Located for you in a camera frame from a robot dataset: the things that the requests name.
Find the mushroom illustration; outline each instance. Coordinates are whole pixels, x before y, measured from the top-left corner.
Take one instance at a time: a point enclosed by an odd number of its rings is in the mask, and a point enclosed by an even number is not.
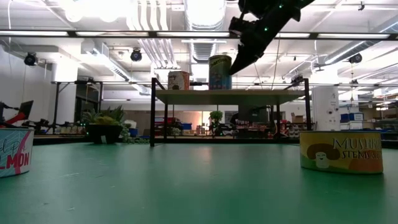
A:
[[[315,159],[318,168],[327,169],[329,160],[340,158],[340,151],[334,149],[331,144],[313,144],[307,149],[307,156],[310,159]]]

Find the green table surface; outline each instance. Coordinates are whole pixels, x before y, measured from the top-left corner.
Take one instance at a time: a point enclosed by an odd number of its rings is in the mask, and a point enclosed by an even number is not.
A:
[[[35,146],[0,179],[0,223],[398,223],[398,151],[384,174],[300,167],[271,144]]]

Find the blue can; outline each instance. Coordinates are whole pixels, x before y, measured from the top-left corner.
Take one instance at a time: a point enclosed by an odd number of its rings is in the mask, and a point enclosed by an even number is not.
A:
[[[232,77],[229,69],[232,58],[228,55],[214,55],[209,58],[209,90],[232,89]]]

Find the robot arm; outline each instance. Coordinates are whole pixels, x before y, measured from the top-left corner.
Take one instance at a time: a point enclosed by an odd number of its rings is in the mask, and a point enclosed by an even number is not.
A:
[[[229,31],[240,36],[238,54],[230,75],[246,68],[264,55],[264,51],[280,30],[290,21],[300,21],[300,10],[314,0],[239,0],[240,18],[232,18]],[[258,20],[243,19],[251,13]]]

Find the black planter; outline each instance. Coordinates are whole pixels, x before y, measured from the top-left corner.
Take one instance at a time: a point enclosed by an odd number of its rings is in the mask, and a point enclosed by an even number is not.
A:
[[[113,144],[118,141],[122,127],[120,125],[89,124],[88,137],[95,144]]]

